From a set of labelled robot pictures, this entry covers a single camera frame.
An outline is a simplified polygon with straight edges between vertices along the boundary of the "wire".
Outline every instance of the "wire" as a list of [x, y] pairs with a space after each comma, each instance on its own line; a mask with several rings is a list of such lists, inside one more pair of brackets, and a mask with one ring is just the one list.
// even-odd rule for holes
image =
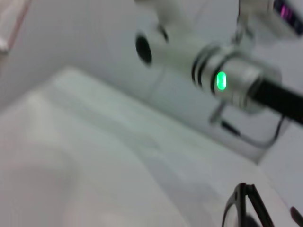
[[238, 129], [233, 127], [226, 120], [221, 121], [221, 127], [223, 129], [227, 130], [229, 133], [233, 134], [234, 136], [239, 137], [242, 141], [244, 141], [254, 147], [261, 148], [261, 149], [268, 149], [271, 146], [273, 146], [275, 144], [275, 142], [277, 141], [277, 139], [279, 138], [281, 127], [282, 127], [282, 124], [284, 121], [285, 121], [285, 116], [281, 116], [281, 119], [276, 128], [276, 132], [275, 132], [273, 138], [268, 142], [260, 142], [260, 141], [251, 139], [250, 137], [242, 134]]

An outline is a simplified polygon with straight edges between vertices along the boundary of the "white robotic arm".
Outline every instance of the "white robotic arm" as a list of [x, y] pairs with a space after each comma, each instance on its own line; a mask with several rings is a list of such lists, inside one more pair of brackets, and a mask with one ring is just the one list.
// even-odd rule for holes
[[250, 114], [266, 106], [303, 124], [303, 98], [281, 87], [280, 70], [248, 54], [255, 41], [268, 44], [303, 35], [302, 17], [289, 2], [240, 0], [238, 29], [229, 46], [195, 34], [174, 0], [135, 2], [149, 3], [159, 17], [157, 28], [136, 37], [138, 55], [147, 66], [168, 66]]

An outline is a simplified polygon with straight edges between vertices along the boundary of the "black cable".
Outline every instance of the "black cable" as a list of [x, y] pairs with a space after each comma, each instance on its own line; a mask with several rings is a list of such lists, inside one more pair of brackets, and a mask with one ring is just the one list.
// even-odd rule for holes
[[281, 119], [278, 123], [278, 126], [276, 128], [276, 132], [275, 135], [273, 136], [273, 138], [268, 141], [268, 142], [260, 142], [260, 141], [256, 141], [251, 139], [250, 137], [243, 135], [238, 129], [236, 129], [235, 127], [233, 127], [230, 123], [228, 123], [226, 120], [222, 120], [221, 121], [221, 127], [225, 130], [227, 130], [229, 133], [233, 134], [236, 137], [239, 137], [242, 141], [257, 147], [257, 148], [261, 148], [261, 149], [268, 149], [271, 146], [274, 145], [274, 143], [277, 141], [277, 139], [279, 138], [280, 135], [280, 131], [281, 131], [281, 127], [282, 124], [285, 120], [285, 116], [281, 116]]
[[303, 95], [263, 79], [248, 97], [303, 126]]

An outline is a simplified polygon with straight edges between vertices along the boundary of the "green led light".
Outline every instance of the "green led light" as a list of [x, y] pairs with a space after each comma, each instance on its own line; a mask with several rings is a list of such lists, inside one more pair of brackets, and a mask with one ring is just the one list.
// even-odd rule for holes
[[227, 87], [227, 78], [225, 72], [219, 72], [217, 74], [217, 87], [220, 91], [223, 91]]

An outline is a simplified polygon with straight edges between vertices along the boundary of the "black eyeglasses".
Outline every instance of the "black eyeglasses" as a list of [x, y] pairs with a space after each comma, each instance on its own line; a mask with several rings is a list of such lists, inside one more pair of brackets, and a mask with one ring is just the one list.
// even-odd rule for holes
[[258, 227], [256, 221], [246, 213], [246, 196], [254, 207], [262, 226], [274, 227], [255, 185], [245, 183], [239, 184], [229, 198], [224, 211], [222, 227]]

